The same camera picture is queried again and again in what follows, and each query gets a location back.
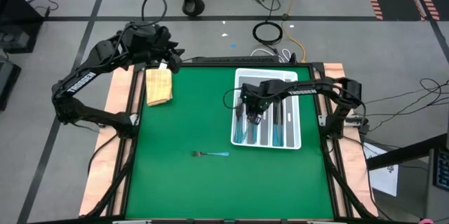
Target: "small tag on floor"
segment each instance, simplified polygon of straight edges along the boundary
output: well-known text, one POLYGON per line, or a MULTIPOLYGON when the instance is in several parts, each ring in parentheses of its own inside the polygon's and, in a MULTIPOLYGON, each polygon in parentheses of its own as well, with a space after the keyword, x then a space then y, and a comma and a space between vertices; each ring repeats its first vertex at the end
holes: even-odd
MULTIPOLYGON (((363 145, 367 159, 387 152, 369 143, 364 143, 363 145)), ((370 171, 371 186, 376 190, 395 197, 398 188, 398 169, 399 166, 396 164, 370 171)))

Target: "green mat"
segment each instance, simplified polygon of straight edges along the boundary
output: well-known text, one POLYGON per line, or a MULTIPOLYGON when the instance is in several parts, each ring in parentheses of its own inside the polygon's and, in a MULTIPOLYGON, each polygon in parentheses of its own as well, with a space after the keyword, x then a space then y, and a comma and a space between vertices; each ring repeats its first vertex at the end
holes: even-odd
MULTIPOLYGON (((264 69, 310 80, 306 67, 264 69)), ((222 97, 235 71, 182 68, 173 77, 174 99, 144 104, 127 218, 333 217, 313 96, 300 96, 299 150, 234 146, 232 111, 222 97), (192 150, 230 156, 192 157, 192 150)))

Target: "gray floor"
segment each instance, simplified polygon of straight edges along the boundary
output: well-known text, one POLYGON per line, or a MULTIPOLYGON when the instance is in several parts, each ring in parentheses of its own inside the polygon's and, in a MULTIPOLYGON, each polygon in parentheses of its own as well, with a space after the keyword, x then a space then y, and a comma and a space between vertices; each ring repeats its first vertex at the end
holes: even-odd
MULTIPOLYGON (((53 16, 89 16, 95 0, 55 0, 60 9, 53 16)), ((266 15, 252 0, 204 0, 203 15, 266 15)), ((151 0, 146 14, 159 15, 161 3, 151 0)), ((182 0, 167 0, 168 15, 181 16, 182 0)), ((296 0, 291 15, 374 16, 369 0, 296 0)), ((142 0, 103 0, 100 16, 139 15, 142 0)), ((46 5, 36 1, 34 6, 46 5)), ((282 3, 285 12, 288 2, 282 3)), ((252 37, 253 21, 163 22, 172 40, 187 51, 183 58, 195 56, 249 55, 261 47, 252 37)), ((106 39, 124 22, 96 22, 86 54, 101 39, 106 39)), ((74 63, 86 22, 46 22, 34 52, 12 55, 22 74, 5 112, 0 114, 0 223, 15 223, 22 208, 36 166, 54 119, 51 86, 68 74, 74 63)), ((365 101, 414 91, 421 78, 439 83, 449 79, 449 64, 428 22, 289 22, 288 31, 307 50, 308 62, 341 62, 348 77, 363 84, 365 101)), ((449 22, 440 22, 449 37, 449 22)), ((271 29, 261 29, 268 38, 271 29)), ((291 41, 278 48, 300 54, 291 41)), ((78 94, 87 105, 102 108, 111 75, 102 75, 78 94)), ((420 95, 408 95, 368 105, 368 114, 395 113, 420 95)), ((427 104, 422 100, 414 107, 427 104)), ((447 105, 430 107, 412 115, 397 117, 369 133, 377 142, 405 146, 444 133, 448 125, 447 105)), ((369 117, 375 126, 387 117, 369 117)), ((43 175, 29 221, 76 218, 86 183, 86 166, 93 153, 96 134, 73 126, 61 126, 50 161, 43 175)), ((399 211, 388 212, 398 218, 399 211)))

